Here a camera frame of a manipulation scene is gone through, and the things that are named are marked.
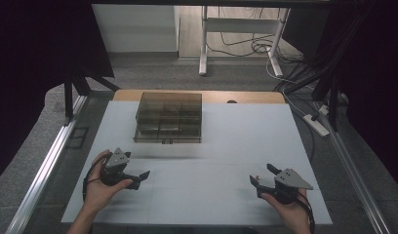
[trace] white tabletop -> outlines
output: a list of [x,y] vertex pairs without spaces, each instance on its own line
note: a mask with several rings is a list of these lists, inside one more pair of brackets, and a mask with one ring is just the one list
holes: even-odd
[[125,225],[266,226],[278,214],[257,197],[249,175],[274,185],[270,163],[292,168],[314,186],[308,199],[317,224],[330,215],[288,104],[203,103],[202,143],[135,143],[137,101],[111,101],[61,222],[82,205],[82,179],[104,149],[132,152],[125,170],[151,171],[138,191],[120,191],[95,222]]

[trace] human hand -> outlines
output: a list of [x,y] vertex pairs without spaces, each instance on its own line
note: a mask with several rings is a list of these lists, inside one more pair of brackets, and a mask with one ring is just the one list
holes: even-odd
[[[306,198],[306,190],[300,188],[299,193]],[[298,199],[305,203],[305,198],[298,195]],[[281,216],[285,226],[287,226],[295,234],[310,234],[308,213],[305,209],[297,203],[283,205],[274,197],[267,193],[260,195],[266,202],[268,202]]]
[[[108,149],[102,151],[102,153],[100,153],[93,161],[93,164],[97,161],[97,159],[108,154],[109,152],[110,151]],[[83,209],[93,213],[98,213],[99,211],[101,211],[105,206],[107,206],[111,198],[118,191],[126,188],[133,182],[131,179],[124,179],[113,186],[107,186],[103,184],[100,180],[102,162],[103,160],[98,162],[93,171],[90,173],[87,184],[86,200],[83,206]]]

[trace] hand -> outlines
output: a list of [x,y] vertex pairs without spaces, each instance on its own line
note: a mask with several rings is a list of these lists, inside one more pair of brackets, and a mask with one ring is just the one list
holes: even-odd
[[[305,189],[300,189],[299,193],[306,197]],[[308,214],[299,204],[292,203],[289,205],[283,205],[274,197],[266,193],[262,193],[261,197],[278,212],[285,226],[287,226],[291,231],[296,234],[311,233],[309,230]],[[305,202],[305,199],[301,195],[298,195],[298,199]]]
[[[104,150],[100,153],[96,159],[93,161],[93,164],[100,157],[108,154],[110,151]],[[111,198],[118,191],[126,188],[132,183],[131,179],[124,179],[113,186],[107,186],[103,184],[100,180],[100,171],[102,160],[94,167],[93,171],[90,173],[88,184],[87,184],[87,195],[86,200],[84,202],[84,208],[89,211],[93,211],[98,213],[101,211],[107,204],[110,202]]]
[[[110,151],[108,149],[104,150],[96,157],[93,164],[97,159],[109,152]],[[100,181],[101,164],[102,160],[98,162],[90,173],[87,184],[86,200],[84,201],[84,205],[78,213],[78,216],[69,227],[67,231],[68,234],[88,234],[97,213],[107,206],[114,194],[132,183],[131,179],[125,179],[114,186],[103,184]]]

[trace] black curtain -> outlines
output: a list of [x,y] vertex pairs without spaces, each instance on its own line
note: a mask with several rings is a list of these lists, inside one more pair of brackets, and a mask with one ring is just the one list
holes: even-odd
[[90,3],[0,0],[0,175],[40,116],[46,93],[83,67],[114,76]]
[[349,120],[398,183],[398,1],[377,1],[338,70]]

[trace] wall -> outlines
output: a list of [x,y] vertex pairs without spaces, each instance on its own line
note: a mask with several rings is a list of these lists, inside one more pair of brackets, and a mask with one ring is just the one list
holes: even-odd
[[177,52],[178,7],[93,5],[108,52]]

